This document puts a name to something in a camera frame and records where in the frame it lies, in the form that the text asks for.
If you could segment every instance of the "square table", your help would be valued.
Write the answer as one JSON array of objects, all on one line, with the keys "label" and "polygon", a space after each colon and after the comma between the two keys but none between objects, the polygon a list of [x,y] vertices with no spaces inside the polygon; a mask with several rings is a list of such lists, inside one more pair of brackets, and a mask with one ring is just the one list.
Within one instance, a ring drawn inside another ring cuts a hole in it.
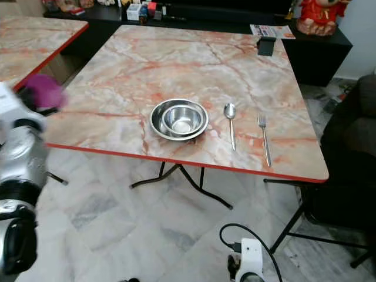
[{"label": "square table", "polygon": [[[283,44],[277,40],[272,56],[258,56],[258,39],[123,25],[68,86],[69,104],[48,118],[46,141],[63,149],[160,160],[154,181],[161,180],[164,163],[172,162],[183,173],[188,164],[322,183],[328,170]],[[155,134],[149,115],[171,98],[206,108],[210,122],[201,136],[174,142]],[[230,102],[237,109],[235,152],[223,114]],[[267,116],[272,167],[259,112]]]},{"label": "square table", "polygon": [[0,19],[0,81],[15,90],[89,27],[84,21],[5,16]]}]

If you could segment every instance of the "wall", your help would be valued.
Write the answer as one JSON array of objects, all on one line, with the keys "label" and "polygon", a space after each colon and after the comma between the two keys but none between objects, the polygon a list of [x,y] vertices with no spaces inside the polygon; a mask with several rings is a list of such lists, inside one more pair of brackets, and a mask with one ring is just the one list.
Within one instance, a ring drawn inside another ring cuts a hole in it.
[{"label": "wall", "polygon": [[0,2],[0,17],[5,15],[20,16],[22,11],[17,3]]},{"label": "wall", "polygon": [[[296,7],[294,17],[300,16]],[[338,19],[341,31],[354,45],[337,73],[338,78],[358,79],[376,68],[376,0],[352,0],[344,18]]]},{"label": "wall", "polygon": [[17,0],[24,16],[43,16],[45,8],[41,0]]}]

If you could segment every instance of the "stainless steel bowl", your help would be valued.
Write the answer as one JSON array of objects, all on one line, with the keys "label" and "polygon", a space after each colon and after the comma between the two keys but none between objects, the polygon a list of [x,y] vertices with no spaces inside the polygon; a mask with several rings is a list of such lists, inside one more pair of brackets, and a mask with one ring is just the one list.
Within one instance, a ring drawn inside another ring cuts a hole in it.
[{"label": "stainless steel bowl", "polygon": [[162,114],[162,123],[172,133],[186,136],[198,131],[204,123],[200,110],[188,105],[175,105]]},{"label": "stainless steel bowl", "polygon": [[[187,105],[195,108],[198,110],[203,117],[203,124],[199,128],[198,131],[194,132],[191,135],[187,136],[182,136],[182,135],[177,135],[174,134],[173,132],[169,131],[162,122],[162,115],[163,113],[168,110],[172,106],[176,105]],[[197,137],[201,133],[203,133],[209,124],[209,116],[207,114],[207,111],[203,106],[201,106],[198,103],[194,103],[192,101],[186,100],[186,99],[170,99],[166,100],[160,104],[158,104],[153,110],[152,113],[150,114],[150,125],[152,129],[161,137],[169,139],[169,140],[174,140],[174,141],[184,141],[184,140],[189,140],[192,138]]]}]

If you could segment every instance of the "paper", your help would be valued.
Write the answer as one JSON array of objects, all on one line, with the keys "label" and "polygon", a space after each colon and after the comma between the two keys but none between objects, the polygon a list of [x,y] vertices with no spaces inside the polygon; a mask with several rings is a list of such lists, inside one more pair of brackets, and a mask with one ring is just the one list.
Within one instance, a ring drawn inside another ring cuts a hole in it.
[{"label": "paper", "polygon": [[270,25],[250,25],[253,35],[268,36],[281,39],[295,39],[288,25],[270,26]]}]

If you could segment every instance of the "figurine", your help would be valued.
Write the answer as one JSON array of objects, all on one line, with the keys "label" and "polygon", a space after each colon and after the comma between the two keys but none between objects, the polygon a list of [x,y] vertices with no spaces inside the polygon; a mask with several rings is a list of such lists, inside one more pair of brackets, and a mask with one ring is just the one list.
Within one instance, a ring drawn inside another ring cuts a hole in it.
[{"label": "figurine", "polygon": [[337,28],[337,16],[344,16],[351,0],[303,0],[297,28],[307,35],[328,36]]}]

